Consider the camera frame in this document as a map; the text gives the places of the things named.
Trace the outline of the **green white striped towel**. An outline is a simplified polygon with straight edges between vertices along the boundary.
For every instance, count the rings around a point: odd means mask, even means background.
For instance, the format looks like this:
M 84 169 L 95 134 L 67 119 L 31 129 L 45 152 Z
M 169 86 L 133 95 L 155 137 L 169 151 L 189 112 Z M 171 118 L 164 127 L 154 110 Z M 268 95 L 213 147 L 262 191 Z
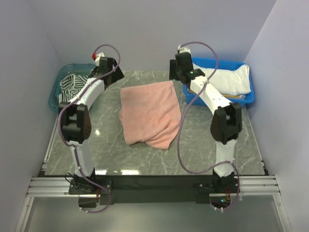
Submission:
M 58 103 L 69 102 L 87 83 L 87 75 L 69 74 L 60 81 Z

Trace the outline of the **pink terry towel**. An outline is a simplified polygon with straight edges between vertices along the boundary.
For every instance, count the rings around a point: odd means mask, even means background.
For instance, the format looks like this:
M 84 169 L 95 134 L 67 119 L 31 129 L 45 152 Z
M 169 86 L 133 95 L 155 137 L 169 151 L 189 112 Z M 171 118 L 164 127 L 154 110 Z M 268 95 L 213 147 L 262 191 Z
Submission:
M 181 111 L 174 83 L 157 82 L 120 89 L 119 119 L 127 145 L 146 143 L 167 150 L 180 128 Z

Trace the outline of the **white terry towel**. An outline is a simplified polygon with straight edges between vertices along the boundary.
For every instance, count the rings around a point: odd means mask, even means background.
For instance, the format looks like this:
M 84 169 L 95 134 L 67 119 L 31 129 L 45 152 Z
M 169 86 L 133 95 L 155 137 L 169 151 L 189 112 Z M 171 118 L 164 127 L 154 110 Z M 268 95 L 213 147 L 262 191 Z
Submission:
M 241 65 L 234 71 L 217 69 L 210 78 L 210 83 L 221 94 L 231 96 L 246 95 L 251 92 L 249 74 L 250 68 L 246 64 Z

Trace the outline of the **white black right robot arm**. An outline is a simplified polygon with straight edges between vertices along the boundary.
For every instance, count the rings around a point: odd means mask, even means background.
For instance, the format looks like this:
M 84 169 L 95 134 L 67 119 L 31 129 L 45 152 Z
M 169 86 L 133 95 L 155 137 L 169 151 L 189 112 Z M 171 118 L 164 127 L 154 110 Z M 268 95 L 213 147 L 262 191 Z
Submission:
M 215 176 L 213 189 L 223 193 L 229 188 L 229 182 L 235 174 L 234 150 L 242 130 L 242 109 L 239 103 L 228 100 L 210 83 L 218 65 L 219 61 L 216 60 L 212 73 L 205 74 L 201 69 L 194 69 L 189 52 L 178 52 L 175 55 L 176 79 L 197 94 L 189 105 L 201 98 L 212 113 L 210 131 L 216 141 L 216 162 L 209 169 L 213 170 Z

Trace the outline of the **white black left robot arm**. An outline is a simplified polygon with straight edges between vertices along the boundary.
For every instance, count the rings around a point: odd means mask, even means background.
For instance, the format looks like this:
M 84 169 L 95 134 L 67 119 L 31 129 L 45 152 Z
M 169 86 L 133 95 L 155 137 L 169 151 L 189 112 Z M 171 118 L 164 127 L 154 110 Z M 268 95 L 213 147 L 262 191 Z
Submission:
M 119 62 L 103 53 L 94 54 L 95 67 L 85 85 L 70 100 L 59 104 L 59 134 L 71 150 L 75 166 L 74 178 L 83 180 L 80 189 L 85 194 L 96 191 L 95 168 L 90 158 L 88 138 L 92 125 L 89 109 L 97 97 L 110 85 L 124 78 Z

